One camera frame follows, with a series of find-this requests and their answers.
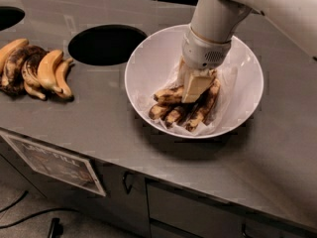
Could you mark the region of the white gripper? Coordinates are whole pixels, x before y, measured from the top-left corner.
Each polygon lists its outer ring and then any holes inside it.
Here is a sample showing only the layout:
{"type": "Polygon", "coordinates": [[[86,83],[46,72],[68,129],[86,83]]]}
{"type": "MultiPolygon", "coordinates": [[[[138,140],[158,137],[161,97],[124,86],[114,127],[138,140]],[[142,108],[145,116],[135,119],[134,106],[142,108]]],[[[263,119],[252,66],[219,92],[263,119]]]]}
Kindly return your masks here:
{"type": "Polygon", "coordinates": [[[215,43],[199,37],[191,27],[185,31],[182,40],[182,57],[178,64],[176,83],[183,85],[182,103],[193,103],[211,86],[216,77],[214,69],[199,72],[187,70],[185,64],[192,69],[207,69],[220,66],[231,48],[231,42],[215,43]]]}

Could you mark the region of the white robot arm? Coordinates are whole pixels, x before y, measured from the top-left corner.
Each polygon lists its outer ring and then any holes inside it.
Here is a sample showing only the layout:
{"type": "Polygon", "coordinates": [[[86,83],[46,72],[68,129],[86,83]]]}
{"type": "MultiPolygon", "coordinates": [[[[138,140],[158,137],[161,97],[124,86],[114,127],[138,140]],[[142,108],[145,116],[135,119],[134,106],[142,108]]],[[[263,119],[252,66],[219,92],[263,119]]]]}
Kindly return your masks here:
{"type": "Polygon", "coordinates": [[[223,63],[235,30],[253,10],[316,58],[317,0],[198,0],[182,41],[184,103],[209,87],[209,70],[223,63]]]}

